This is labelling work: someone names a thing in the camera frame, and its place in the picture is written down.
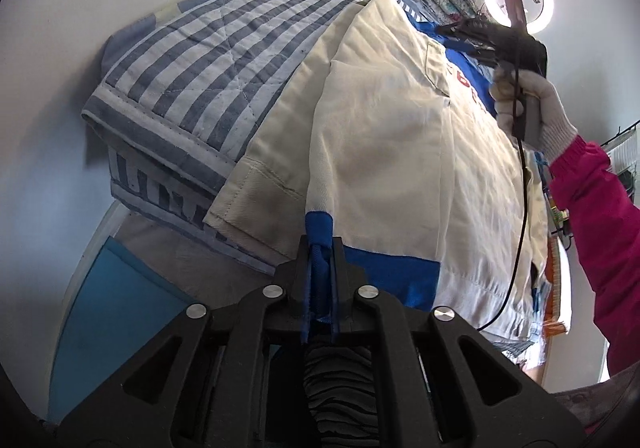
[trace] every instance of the silver screw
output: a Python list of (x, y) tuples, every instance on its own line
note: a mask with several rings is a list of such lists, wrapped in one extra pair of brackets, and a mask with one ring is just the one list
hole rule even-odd
[(189, 318), (202, 318), (207, 314), (207, 308), (204, 307), (201, 303), (192, 303), (187, 308), (187, 316)]
[(375, 298), (380, 294), (375, 285), (361, 285), (358, 288), (358, 295), (363, 298)]
[(441, 322), (450, 322), (454, 319), (456, 313), (452, 308), (441, 305), (433, 310), (433, 316), (436, 317), (436, 320), (440, 320)]
[(275, 284), (267, 285), (262, 290), (262, 294), (265, 295), (265, 297), (267, 298), (277, 298), (281, 296), (283, 293), (284, 293), (283, 288)]

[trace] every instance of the jacket sleeve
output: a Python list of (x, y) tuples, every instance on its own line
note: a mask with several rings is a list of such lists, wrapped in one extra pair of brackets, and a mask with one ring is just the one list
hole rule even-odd
[(558, 207), (569, 210), (613, 375), (640, 359), (640, 209), (607, 168), (607, 154), (577, 136), (551, 165), (550, 190)]

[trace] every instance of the glove cuff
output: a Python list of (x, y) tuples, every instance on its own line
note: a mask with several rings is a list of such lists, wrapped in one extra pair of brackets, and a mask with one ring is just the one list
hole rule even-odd
[(552, 124), (546, 124), (542, 128), (542, 148), (549, 164), (552, 164), (566, 149), (569, 148), (577, 129), (565, 117), (559, 118)]

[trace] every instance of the gloved hand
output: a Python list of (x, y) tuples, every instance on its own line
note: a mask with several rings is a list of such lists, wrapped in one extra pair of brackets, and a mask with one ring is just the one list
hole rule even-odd
[[(513, 133), (514, 76), (514, 72), (507, 75), (502, 69), (496, 69), (494, 83), (489, 89), (495, 100), (498, 127), (507, 136)], [(571, 145), (578, 131), (567, 119), (556, 88), (551, 82), (529, 70), (520, 71), (518, 82), (525, 94), (532, 94), (540, 99), (540, 147), (549, 164), (552, 164)], [(522, 104), (518, 101), (516, 116), (521, 115), (522, 111)]]

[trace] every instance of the blue and white striped fabric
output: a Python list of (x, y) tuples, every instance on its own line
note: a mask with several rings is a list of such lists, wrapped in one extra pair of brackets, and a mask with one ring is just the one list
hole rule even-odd
[[(82, 115), (110, 146), (114, 197), (273, 271), (202, 216), (293, 70), (353, 1), (187, 0), (113, 35)], [(397, 1), (417, 13), (417, 0)]]

